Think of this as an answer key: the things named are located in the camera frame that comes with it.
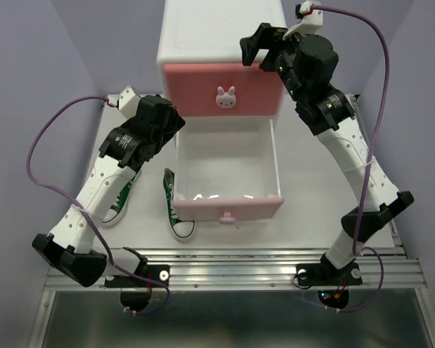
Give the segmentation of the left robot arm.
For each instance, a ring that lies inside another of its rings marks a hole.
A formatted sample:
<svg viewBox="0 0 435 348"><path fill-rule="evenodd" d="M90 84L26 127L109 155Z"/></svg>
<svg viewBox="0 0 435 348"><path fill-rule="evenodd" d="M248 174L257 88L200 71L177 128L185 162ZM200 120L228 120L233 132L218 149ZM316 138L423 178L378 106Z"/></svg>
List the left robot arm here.
<svg viewBox="0 0 435 348"><path fill-rule="evenodd" d="M118 267L99 231L115 198L186 124L172 102L159 94L121 94L113 108L125 120L102 141L76 197L28 173L37 186L70 201L62 219L48 233L37 234L32 247L50 266L83 287L94 285L108 265Z"/></svg>

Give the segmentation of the pink front drawer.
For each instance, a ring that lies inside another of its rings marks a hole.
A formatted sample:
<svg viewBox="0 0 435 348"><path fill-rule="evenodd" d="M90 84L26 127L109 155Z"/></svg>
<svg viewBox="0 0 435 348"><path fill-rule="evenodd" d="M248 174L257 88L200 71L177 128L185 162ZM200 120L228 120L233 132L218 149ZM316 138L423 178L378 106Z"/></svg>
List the pink front drawer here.
<svg viewBox="0 0 435 348"><path fill-rule="evenodd" d="M274 116L283 85L257 63L175 63L163 68L165 95L182 117Z"/></svg>

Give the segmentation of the pink bunny drawer knob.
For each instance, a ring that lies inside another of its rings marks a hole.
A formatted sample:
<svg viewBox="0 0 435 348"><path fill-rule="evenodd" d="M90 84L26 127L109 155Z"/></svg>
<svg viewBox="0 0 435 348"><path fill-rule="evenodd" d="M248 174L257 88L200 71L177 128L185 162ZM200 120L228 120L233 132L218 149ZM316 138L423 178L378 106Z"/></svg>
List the pink bunny drawer knob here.
<svg viewBox="0 0 435 348"><path fill-rule="evenodd" d="M228 109L236 106L236 89L231 86L227 91L222 86L217 87L215 103L219 108Z"/></svg>

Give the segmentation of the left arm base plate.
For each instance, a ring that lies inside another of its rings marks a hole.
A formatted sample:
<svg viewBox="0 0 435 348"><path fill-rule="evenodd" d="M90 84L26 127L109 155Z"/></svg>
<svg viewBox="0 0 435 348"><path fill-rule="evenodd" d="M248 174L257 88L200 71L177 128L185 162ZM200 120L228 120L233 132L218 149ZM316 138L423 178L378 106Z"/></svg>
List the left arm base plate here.
<svg viewBox="0 0 435 348"><path fill-rule="evenodd" d="M105 278L104 286L108 289L152 289L168 287L169 281L169 265L148 265L144 274L136 277L121 274L114 275L112 280Z"/></svg>

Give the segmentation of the light pink drawer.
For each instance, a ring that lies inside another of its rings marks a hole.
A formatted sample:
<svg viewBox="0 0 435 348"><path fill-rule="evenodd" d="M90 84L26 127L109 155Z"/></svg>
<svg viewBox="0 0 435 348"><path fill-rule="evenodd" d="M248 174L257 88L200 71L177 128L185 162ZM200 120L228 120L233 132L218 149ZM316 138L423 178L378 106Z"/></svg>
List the light pink drawer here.
<svg viewBox="0 0 435 348"><path fill-rule="evenodd" d="M172 206L181 220L268 219L284 203L271 118L188 117L176 149Z"/></svg>

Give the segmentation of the pink lower drawer knob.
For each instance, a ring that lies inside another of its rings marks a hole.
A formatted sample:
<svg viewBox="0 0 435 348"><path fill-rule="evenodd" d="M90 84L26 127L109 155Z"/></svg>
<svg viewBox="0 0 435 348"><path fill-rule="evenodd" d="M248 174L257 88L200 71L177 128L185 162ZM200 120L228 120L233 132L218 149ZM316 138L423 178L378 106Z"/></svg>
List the pink lower drawer knob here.
<svg viewBox="0 0 435 348"><path fill-rule="evenodd" d="M224 212L219 218L219 223L223 225L233 225L235 222L236 219L231 212Z"/></svg>

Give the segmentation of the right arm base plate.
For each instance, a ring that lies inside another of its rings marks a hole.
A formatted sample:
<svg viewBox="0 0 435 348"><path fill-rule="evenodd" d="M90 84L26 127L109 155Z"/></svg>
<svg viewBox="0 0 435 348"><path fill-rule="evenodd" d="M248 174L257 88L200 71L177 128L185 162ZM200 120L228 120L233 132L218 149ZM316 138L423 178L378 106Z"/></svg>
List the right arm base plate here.
<svg viewBox="0 0 435 348"><path fill-rule="evenodd" d="M327 263L303 263L297 265L298 284L308 286L338 286L346 282L347 286L363 284L359 265L351 262L341 270Z"/></svg>

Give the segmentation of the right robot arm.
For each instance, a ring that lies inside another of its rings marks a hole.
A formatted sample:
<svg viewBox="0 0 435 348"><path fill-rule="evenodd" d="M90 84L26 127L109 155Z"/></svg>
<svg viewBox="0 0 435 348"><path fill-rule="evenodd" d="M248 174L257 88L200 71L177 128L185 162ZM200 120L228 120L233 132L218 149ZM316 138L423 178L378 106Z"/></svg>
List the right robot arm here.
<svg viewBox="0 0 435 348"><path fill-rule="evenodd" d="M252 36L239 41L242 64L250 66L267 50L259 68L277 73L296 112L330 152L357 199L357 207L341 218L341 233L320 262L302 264L301 286L333 286L340 281L360 285L355 252L413 202L387 177L365 142L347 96L331 84L339 61L331 42L315 34L297 33L262 23Z"/></svg>

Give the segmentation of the white shoe cabinet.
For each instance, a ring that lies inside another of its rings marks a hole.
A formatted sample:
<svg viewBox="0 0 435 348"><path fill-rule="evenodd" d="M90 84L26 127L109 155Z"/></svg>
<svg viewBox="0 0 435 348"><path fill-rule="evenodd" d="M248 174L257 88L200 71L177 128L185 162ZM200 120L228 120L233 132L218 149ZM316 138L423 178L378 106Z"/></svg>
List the white shoe cabinet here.
<svg viewBox="0 0 435 348"><path fill-rule="evenodd" d="M242 64L239 41L262 22L285 26L280 1L166 1L157 51L164 95L166 64ZM259 51L252 65L264 57Z"/></svg>

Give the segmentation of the green sneaker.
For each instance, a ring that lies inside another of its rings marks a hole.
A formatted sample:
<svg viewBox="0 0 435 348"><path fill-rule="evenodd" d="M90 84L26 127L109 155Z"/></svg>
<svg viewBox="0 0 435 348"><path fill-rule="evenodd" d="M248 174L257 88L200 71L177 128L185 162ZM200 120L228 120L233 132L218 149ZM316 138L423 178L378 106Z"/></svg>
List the green sneaker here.
<svg viewBox="0 0 435 348"><path fill-rule="evenodd" d="M131 189L140 176L141 171L139 171L127 184L123 186L122 190L116 196L103 221L101 222L101 227L111 228L114 225L117 225L123 219L128 210Z"/></svg>
<svg viewBox="0 0 435 348"><path fill-rule="evenodd" d="M167 218L173 237L181 243L193 239L196 223L193 220L181 220L172 206L174 198L175 173L170 168L164 169L162 185L167 204Z"/></svg>

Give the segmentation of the aluminium rail frame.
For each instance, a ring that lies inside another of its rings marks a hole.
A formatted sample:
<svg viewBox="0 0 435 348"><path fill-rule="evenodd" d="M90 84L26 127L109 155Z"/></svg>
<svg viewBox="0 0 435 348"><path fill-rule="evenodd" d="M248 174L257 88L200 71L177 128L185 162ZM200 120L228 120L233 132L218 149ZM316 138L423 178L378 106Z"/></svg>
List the aluminium rail frame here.
<svg viewBox="0 0 435 348"><path fill-rule="evenodd" d="M170 266L172 291L289 291L296 267L317 262L340 229L355 196L327 150L310 135L284 97L273 118L283 205L272 218L197 223L189 243L173 239L167 222L162 177L177 168L176 140L141 168L128 211L102 230L115 259L123 247Z"/></svg>

